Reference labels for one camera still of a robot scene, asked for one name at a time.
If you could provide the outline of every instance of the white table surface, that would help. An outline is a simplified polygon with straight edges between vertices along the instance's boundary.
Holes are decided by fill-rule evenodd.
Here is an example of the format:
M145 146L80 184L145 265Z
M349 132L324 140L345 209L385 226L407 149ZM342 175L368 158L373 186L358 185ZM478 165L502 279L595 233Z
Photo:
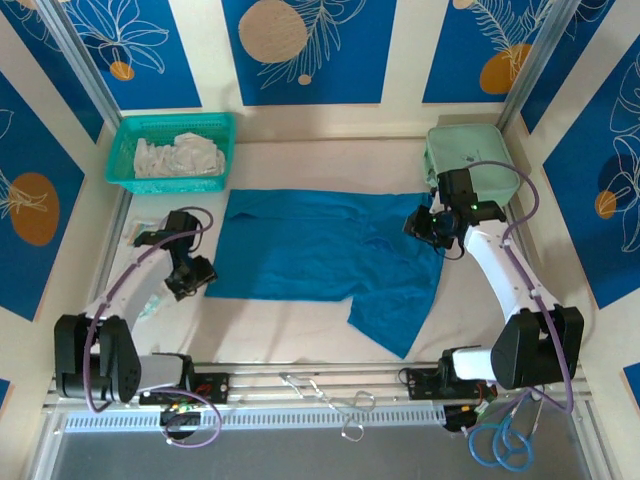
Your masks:
M188 205L209 209L215 226L198 254L213 260L229 188L297 188L359 193L425 191L419 140L323 141L243 144L236 149L228 189L215 194L133 197L125 233L141 219L160 219ZM131 254L121 242L112 276ZM193 298L139 321L139 354L190 354L215 362L382 362L401 360L347 324L351 301L276 302ZM499 304L469 255L445 262L433 309L408 360L435 361L442 350L492 345L503 327Z

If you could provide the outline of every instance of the light green container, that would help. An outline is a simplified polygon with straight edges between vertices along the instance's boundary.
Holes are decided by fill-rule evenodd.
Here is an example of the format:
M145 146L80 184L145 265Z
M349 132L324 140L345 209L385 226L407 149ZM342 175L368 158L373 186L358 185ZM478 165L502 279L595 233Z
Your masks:
M466 168L473 162L493 160L513 165L502 134L494 125L471 124L435 127L427 134L425 180L438 186L438 174ZM504 207L520 187L517 173L498 165L472 168L471 181L478 200L494 200Z

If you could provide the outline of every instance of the teal basket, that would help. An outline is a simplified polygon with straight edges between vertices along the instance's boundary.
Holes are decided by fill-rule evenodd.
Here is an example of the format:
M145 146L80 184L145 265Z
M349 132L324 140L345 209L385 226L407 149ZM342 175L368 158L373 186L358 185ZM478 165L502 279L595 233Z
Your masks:
M138 139L156 146L173 145L176 135L195 133L213 140L226 159L222 175L199 177L136 178L133 158ZM186 113L127 117L120 124L111 147L105 178L131 193L219 192L224 190L233 164L236 124L230 113Z

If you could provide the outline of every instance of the coiled blue cable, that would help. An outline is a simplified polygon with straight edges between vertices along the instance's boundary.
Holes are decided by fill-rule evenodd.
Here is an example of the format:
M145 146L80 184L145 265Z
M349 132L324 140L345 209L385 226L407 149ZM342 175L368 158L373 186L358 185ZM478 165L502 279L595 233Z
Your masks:
M477 427L471 432L469 436L469 451L471 452L471 456L476 460L476 462L478 462L483 467L494 468L494 467L502 466L505 469L511 472L516 472L516 473L525 472L529 468L531 468L531 465L533 465L533 460L534 460L533 446L531 444L533 434L529 435L529 437L526 437L525 435L523 435L522 433L520 433L519 431L511 427L512 422L513 422L513 414L510 414L510 415L507 415L499 424L488 423L488 424L480 425L479 427ZM475 446L476 436L478 435L478 433L484 430L496 431L495 434L493 435L493 441L491 442L493 455L496 458L496 460L493 462L485 460L484 458L480 457L478 452L476 452L476 446ZM518 438L518 440L522 442L522 445L523 445L522 447L513 446L510 440L510 437L512 435ZM505 450L504 453L500 452L500 449L501 449L500 443L502 443L502 446L504 447L504 450ZM508 462L511 455L524 454L524 453L526 453L527 455L527 460L523 465L521 466L511 465Z

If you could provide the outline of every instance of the purple cable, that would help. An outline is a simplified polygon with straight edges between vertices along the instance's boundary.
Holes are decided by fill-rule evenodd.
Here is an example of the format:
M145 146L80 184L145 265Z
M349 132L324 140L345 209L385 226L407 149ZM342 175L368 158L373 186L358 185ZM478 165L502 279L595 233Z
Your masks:
M197 235L198 233L204 233L213 226L213 215L211 215L211 212L209 212L208 210L201 207L195 207L195 206L183 207L178 209L178 211L180 212L187 211L187 210L194 210L194 211L198 211L206 214L209 217L209 224L206 227L202 227L200 229L191 230L189 232L176 233L175 235L171 235L170 237L167 237L159 241L158 243L153 245L151 248L143 252L137 258L136 262L129 265L127 269L122 273L122 275L120 275L118 280L116 280L111 290L109 290L109 292L106 294L105 302L101 303L98 306L96 314L94 315L93 319L91 320L91 323L89 324L89 328L87 330L87 338L84 342L84 352L82 355L82 382L84 384L84 398L87 402L87 407L89 407L89 410L91 410L93 413L97 414L97 413L103 412L109 405L111 405L110 402L107 402L104 405L97 407L95 402L93 401L93 396L91 395L91 368L90 368L91 345L93 344L93 339L96 335L96 330L98 329L98 323L100 321L100 317L102 316L104 311L109 307L111 300L113 299L115 294L118 292L118 290L120 290L122 285L124 285L127 278L129 278L129 275L131 275L131 273L136 268L138 268L140 264L149 257L149 255L156 252L163 245L166 245L169 242L172 242L179 238Z
M515 167L513 165L509 165L508 163L496 162L496 161L493 161L493 160L483 160L483 161L480 161L480 162L473 163L473 164L469 165L468 168L477 167L479 165L496 165L496 166L500 166L500 167L504 167L504 168L507 168L509 170L512 170L512 171L516 172L518 175L520 175L520 177L525 182L527 182L527 184L531 188L531 192L533 193L533 208L524 217L516 220L514 223L512 223L511 225L509 225L507 227L507 229L504 232L504 235L502 236L502 242L503 242L504 251L506 252L506 254L509 257L509 259L511 260L511 263L513 263L513 266L515 267L515 269L518 271L518 274L520 275L520 277L524 281L525 285L529 289L529 292L534 292L536 290L535 285L531 281L531 278L529 278L529 275L527 275L527 272L525 271L525 269L522 266L522 264L518 261L518 258L515 256L515 254L511 250L511 246L509 244L506 244L505 241L509 240L509 236L511 235L511 232L514 229L516 229L518 226L520 226L523 223L525 223L528 220L530 220L531 217L533 217L536 214L536 212L538 211L538 208L540 206L540 194L538 193L538 189L536 188L536 186L534 185L533 181L531 181L531 179L529 178L529 176L526 173L524 173L522 170L520 170L519 168L517 168L517 167ZM565 387L565 389L567 391L567 405L563 407L560 403L555 401L549 395L547 395L546 393L538 390L535 387L528 387L528 390L529 390L529 392L536 392L537 394L541 395L545 400L547 400L549 403L551 403L551 405L553 405L554 407L558 408L559 410L561 410L564 413L566 413L567 415L569 415L573 411L573 404L574 404L573 389L571 388L571 375L569 373L569 367L567 366L567 360L566 360L566 358L564 356L564 351L562 350L562 344L560 343L560 337L558 336L558 331L556 330L556 327L553 324L553 319L551 318L551 314L549 313L549 310L547 309L547 307L545 306L544 302L540 298L540 295L539 294L538 295L533 295L533 299L535 300L536 304L538 305L538 308L542 312L542 316L544 317L544 321L547 324L547 328L549 329L549 335L551 335L551 341L553 343L553 348L554 348L554 350L556 352L556 355L558 357L558 363L560 365L560 371L562 372L562 379L564 381L564 387Z
M171 420L169 420L167 422L167 424L164 426L164 428L162 429L162 434L164 435L164 438L167 439L168 443L170 443L171 445L175 445L176 447L180 447L180 448L200 448L200 447L204 447L206 445L209 445L216 438L218 438L218 436L220 435L220 430L222 430L222 415L220 415L220 410L218 410L216 408L216 406L213 403L211 403L209 400L207 400L206 398L198 395L197 393L190 392L188 390L181 390L179 388L154 388L153 392L169 393L169 394L174 394L174 395L183 395L183 396L186 396L186 397L191 397L194 400L198 400L203 405L206 405L209 408L211 408L211 410L213 410L213 412L216 414L216 417L218 419L218 423L216 424L216 430L215 430L215 432L213 432L213 434L209 438L207 438L206 440L204 440L204 441L202 441L200 443L183 443L183 442L176 442L169 435L169 426L171 425L171 422L173 420L175 420L176 418L180 418L179 415L176 415Z

